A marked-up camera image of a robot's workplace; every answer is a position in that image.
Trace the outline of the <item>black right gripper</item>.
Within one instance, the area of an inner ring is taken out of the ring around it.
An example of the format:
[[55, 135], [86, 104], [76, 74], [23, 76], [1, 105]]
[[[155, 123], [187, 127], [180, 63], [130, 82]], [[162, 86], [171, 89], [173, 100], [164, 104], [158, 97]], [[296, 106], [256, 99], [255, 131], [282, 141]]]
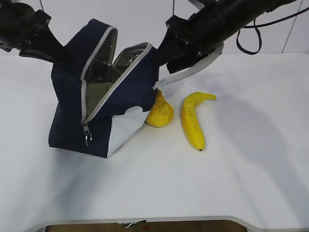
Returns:
[[167, 32], [155, 52], [156, 64], [167, 64], [170, 74], [191, 68], [208, 57], [217, 46], [217, 15], [193, 14], [189, 19], [173, 15], [166, 21]]

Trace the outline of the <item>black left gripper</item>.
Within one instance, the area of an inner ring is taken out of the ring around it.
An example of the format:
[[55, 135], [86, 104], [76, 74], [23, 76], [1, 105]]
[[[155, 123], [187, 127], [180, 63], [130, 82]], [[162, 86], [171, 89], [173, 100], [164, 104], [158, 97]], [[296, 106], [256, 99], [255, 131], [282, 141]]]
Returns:
[[33, 26], [21, 44], [19, 55], [51, 63], [67, 64], [70, 61], [70, 53], [50, 31], [50, 20], [51, 16], [43, 10], [35, 12]]

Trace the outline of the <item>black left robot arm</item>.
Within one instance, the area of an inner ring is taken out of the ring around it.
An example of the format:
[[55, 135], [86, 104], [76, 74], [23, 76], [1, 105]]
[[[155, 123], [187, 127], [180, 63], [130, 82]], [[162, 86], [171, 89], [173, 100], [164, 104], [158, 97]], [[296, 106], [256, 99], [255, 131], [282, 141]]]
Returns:
[[11, 0], [0, 2], [0, 48], [9, 53], [19, 50], [19, 56], [51, 63], [67, 64], [69, 51], [49, 28], [51, 16], [30, 5]]

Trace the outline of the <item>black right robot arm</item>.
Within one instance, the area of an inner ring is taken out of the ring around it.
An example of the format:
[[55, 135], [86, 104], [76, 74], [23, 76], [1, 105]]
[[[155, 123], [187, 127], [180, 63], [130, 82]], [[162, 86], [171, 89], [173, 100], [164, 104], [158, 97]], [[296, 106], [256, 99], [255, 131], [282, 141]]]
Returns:
[[202, 8], [188, 19], [173, 15], [157, 49], [158, 66], [169, 73], [191, 68], [218, 51], [224, 41], [264, 13], [290, 4], [289, 0], [202, 0]]

